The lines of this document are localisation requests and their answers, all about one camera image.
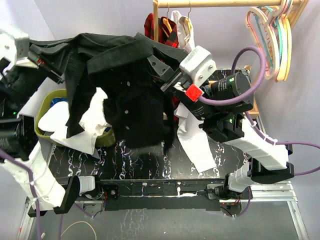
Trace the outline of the black button shirt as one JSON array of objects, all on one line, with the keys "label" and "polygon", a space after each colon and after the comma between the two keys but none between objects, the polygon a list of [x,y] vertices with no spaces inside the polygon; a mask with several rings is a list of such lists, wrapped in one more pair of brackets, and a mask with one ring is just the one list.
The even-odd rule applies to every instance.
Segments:
[{"label": "black button shirt", "polygon": [[116,139],[125,141],[129,148],[160,143],[165,152],[171,148],[175,137],[174,106],[171,97],[160,89],[147,58],[154,55],[176,69],[188,54],[184,49],[142,34],[81,33],[61,40],[32,41],[43,48],[67,44],[62,67],[69,108],[67,138],[84,131],[80,120],[97,88],[101,88],[107,96],[103,101],[104,118]]}]

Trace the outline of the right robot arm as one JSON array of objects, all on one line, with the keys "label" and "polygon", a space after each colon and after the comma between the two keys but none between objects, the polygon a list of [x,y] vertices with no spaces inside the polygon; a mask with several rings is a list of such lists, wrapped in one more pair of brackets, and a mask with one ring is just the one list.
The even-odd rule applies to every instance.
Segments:
[{"label": "right robot arm", "polygon": [[233,72],[212,85],[206,81],[216,71],[210,54],[187,56],[176,69],[155,56],[148,59],[151,71],[162,83],[161,90],[174,94],[177,108],[177,137],[199,172],[206,171],[212,160],[209,139],[236,147],[250,158],[241,168],[229,173],[223,185],[209,190],[217,199],[237,198],[252,184],[275,184],[294,177],[289,162],[290,145],[278,145],[268,139],[256,126],[247,110],[253,97],[239,97],[250,88],[247,77]]}]

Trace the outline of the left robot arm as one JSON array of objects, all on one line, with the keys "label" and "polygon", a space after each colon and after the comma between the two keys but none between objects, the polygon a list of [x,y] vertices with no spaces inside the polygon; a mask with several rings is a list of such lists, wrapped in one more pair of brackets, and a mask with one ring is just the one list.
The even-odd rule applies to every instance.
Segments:
[{"label": "left robot arm", "polygon": [[34,151],[39,144],[35,119],[20,113],[45,79],[64,82],[66,50],[64,42],[43,48],[27,33],[11,25],[0,26],[0,165],[29,198],[30,217],[51,210],[66,214],[83,193],[93,200],[103,195],[104,188],[94,176],[71,176],[59,183],[41,153]]}]

